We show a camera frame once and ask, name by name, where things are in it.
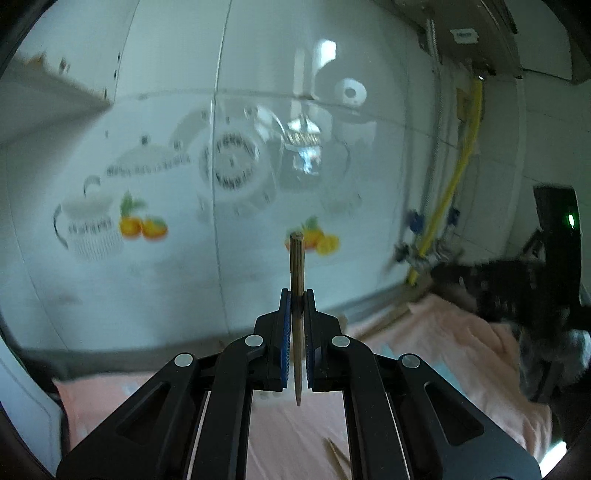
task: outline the teapot illustration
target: teapot illustration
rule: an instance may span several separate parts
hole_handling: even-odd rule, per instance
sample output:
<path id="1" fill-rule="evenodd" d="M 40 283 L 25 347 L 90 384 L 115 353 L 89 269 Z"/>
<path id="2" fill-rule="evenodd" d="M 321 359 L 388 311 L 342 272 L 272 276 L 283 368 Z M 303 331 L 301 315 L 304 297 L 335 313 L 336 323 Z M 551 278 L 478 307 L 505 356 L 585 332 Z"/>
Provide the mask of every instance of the teapot illustration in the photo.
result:
<path id="1" fill-rule="evenodd" d="M 100 186 L 96 176 L 86 179 L 83 196 L 72 196 L 59 204 L 53 214 L 53 228 L 57 239 L 76 257 L 86 261 L 100 261 L 112 257 L 123 249 L 123 239 L 116 221 L 111 218 L 113 196 L 89 192 L 87 188 Z M 58 229 L 61 214 L 67 219 L 67 233 Z"/>

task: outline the stick on table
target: stick on table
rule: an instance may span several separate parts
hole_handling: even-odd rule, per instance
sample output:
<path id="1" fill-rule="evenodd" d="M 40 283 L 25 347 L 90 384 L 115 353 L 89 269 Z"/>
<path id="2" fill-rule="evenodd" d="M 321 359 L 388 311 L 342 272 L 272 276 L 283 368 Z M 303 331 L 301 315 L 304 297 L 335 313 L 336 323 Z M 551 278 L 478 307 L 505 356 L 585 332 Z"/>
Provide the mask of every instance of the stick on table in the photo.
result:
<path id="1" fill-rule="evenodd" d="M 303 363 L 302 319 L 304 294 L 304 234 L 294 232 L 290 235 L 290 273 L 291 273 L 291 351 L 294 355 L 295 401 L 301 404 L 301 368 Z"/>

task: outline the pink cloth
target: pink cloth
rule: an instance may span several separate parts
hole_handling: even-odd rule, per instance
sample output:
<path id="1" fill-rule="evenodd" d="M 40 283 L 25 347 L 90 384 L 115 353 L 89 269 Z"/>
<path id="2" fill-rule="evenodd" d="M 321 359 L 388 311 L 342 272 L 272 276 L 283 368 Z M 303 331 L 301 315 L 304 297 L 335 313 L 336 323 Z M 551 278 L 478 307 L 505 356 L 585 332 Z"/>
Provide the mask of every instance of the pink cloth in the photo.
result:
<path id="1" fill-rule="evenodd" d="M 54 380 L 68 417 L 70 448 L 78 445 L 152 375 L 98 375 L 69 382 Z"/>
<path id="2" fill-rule="evenodd" d="M 411 314 L 367 343 L 376 353 L 387 343 L 397 354 L 416 353 L 432 365 L 444 362 L 479 409 L 538 460 L 546 453 L 550 409 L 529 402 L 519 392 L 518 345 L 506 327 L 488 324 L 429 295 L 411 305 Z M 56 382 L 72 447 L 149 377 L 105 375 Z M 247 478 L 338 479 L 324 439 L 333 440 L 348 454 L 342 395 L 304 390 L 302 405 L 297 407 L 293 371 L 290 379 L 290 388 L 282 394 L 254 392 Z"/>
<path id="3" fill-rule="evenodd" d="M 517 443 L 538 461 L 547 453 L 551 410 L 520 392 L 519 344 L 507 325 L 488 323 L 430 294 L 367 344 L 375 353 L 387 344 L 395 355 L 415 353 L 430 365 L 444 363 L 466 397 Z"/>

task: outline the orange fruit illustration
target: orange fruit illustration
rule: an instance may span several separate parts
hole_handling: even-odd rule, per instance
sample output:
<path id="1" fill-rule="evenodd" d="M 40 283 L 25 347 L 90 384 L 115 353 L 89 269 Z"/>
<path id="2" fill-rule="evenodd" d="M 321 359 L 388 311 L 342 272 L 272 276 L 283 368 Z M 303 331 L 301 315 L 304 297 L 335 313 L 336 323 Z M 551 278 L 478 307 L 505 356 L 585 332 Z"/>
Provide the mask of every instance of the orange fruit illustration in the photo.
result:
<path id="1" fill-rule="evenodd" d="M 141 228 L 144 237 L 149 240 L 159 240 L 168 233 L 168 225 L 160 218 L 146 218 Z"/>
<path id="2" fill-rule="evenodd" d="M 304 230 L 304 248 L 314 250 L 318 242 L 324 238 L 324 232 L 320 229 Z"/>
<path id="3" fill-rule="evenodd" d="M 125 238 L 137 238 L 142 231 L 142 220 L 137 217 L 124 217 L 119 221 L 119 230 Z"/>
<path id="4" fill-rule="evenodd" d="M 326 256 L 335 253 L 340 248 L 340 240 L 336 235 L 325 235 L 316 245 L 316 253 Z"/>

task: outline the yellow gas pipe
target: yellow gas pipe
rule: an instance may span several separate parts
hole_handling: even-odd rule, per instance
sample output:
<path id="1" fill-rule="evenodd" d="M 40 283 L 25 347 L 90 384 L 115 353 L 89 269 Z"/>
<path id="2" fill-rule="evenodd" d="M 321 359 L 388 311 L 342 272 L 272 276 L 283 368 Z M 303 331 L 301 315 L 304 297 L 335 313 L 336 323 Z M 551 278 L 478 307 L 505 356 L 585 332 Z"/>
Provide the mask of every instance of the yellow gas pipe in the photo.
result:
<path id="1" fill-rule="evenodd" d="M 453 194 L 456 191 L 458 183 L 460 183 L 462 174 L 464 173 L 464 170 L 466 170 L 466 166 L 468 165 L 470 156 L 474 150 L 474 144 L 476 143 L 478 131 L 480 130 L 480 118 L 482 116 L 482 84 L 483 81 L 480 80 L 480 78 L 474 78 L 472 81 L 472 106 L 470 107 L 468 132 L 462 145 L 462 153 L 456 164 L 453 177 L 447 185 L 445 193 L 443 194 L 443 198 L 439 202 L 439 205 L 437 205 L 437 209 L 429 221 L 427 233 L 425 233 L 425 235 L 421 238 L 421 242 L 418 247 L 418 254 L 421 258 L 425 258 L 427 252 L 429 252 L 429 249 L 431 248 L 439 223 L 441 222 L 443 215 L 452 201 Z M 411 268 L 410 272 L 408 273 L 408 283 L 414 286 L 417 283 L 417 279 L 418 272 L 414 268 Z"/>

